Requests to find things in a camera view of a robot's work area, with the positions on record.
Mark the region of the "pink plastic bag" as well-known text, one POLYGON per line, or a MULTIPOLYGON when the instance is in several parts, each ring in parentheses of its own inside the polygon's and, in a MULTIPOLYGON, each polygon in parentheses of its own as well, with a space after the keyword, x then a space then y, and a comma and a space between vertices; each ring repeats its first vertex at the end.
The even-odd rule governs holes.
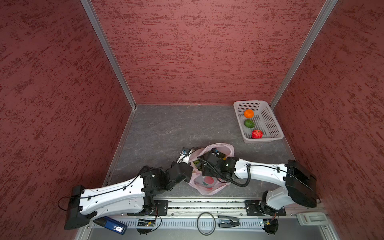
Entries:
POLYGON ((203 176, 202 172, 195 165, 198 157, 207 153, 212 148, 216 148, 219 152, 225 154, 227 157, 233 157, 235 153, 234 147, 232 145, 226 143, 216 143, 208 145, 205 148, 197 149, 195 152, 190 154, 188 163, 191 163, 191 166, 194 168, 194 170, 188 185, 196 189, 200 194, 204 196, 215 195, 219 191, 223 190, 226 186, 231 184, 225 183, 221 179, 218 180, 216 177, 203 176))

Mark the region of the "red apple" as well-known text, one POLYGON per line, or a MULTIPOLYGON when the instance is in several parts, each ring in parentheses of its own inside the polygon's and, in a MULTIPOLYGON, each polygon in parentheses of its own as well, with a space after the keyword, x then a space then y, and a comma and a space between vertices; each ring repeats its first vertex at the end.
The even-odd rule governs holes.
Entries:
POLYGON ((262 139, 264 133, 261 130, 253 130, 252 131, 252 139, 262 139))

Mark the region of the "white plastic basket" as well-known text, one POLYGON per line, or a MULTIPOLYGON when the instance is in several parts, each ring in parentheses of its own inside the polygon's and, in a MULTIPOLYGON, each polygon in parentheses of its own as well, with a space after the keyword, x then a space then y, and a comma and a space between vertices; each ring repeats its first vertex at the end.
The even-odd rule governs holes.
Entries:
POLYGON ((284 133, 277 121, 274 112, 269 104, 265 101, 237 101, 233 104, 237 121, 240 127, 244 143, 268 143, 281 140, 284 133), (255 127, 249 129, 245 127, 244 117, 245 110, 253 110, 255 115, 251 120, 255 123, 255 127), (252 139, 252 131, 261 130, 264 135, 262 139, 252 139))

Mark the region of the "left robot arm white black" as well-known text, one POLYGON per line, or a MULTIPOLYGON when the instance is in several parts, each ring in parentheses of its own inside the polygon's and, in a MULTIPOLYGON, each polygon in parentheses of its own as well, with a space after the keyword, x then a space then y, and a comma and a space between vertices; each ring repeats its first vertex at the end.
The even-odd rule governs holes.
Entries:
POLYGON ((117 214, 150 215, 156 212, 154 197, 189 182, 194 168, 173 162, 167 170, 144 166, 130 180, 103 188, 73 188, 69 197, 65 230, 86 226, 90 221, 117 214))

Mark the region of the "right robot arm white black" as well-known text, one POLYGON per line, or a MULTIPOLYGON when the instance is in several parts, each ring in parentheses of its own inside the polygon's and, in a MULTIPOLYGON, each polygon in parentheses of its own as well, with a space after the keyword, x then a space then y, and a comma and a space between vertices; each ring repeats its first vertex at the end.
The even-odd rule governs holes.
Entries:
POLYGON ((316 177, 295 160, 286 164, 254 163, 211 149, 197 157, 194 164, 203 177, 212 177, 222 184, 245 188, 251 180, 257 180, 277 185, 276 190, 264 191, 261 200, 249 206, 258 216, 280 215, 291 204, 315 208, 320 199, 316 177))

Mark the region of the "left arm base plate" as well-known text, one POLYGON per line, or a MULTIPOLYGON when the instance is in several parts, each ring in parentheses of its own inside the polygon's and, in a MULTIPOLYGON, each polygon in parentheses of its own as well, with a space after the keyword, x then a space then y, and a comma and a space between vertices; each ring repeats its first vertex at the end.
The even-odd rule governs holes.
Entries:
POLYGON ((142 205, 143 209, 138 213, 126 213, 127 216, 166 216, 168 212, 169 201, 154 200, 154 203, 142 205))

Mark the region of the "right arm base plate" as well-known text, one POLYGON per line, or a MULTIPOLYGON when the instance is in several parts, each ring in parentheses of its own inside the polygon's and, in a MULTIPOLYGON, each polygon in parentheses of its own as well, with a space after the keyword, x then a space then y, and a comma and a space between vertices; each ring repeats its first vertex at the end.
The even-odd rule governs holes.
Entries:
POLYGON ((284 208, 279 210, 269 207, 263 201, 246 200, 245 208, 247 216, 286 216, 287 213, 284 208))

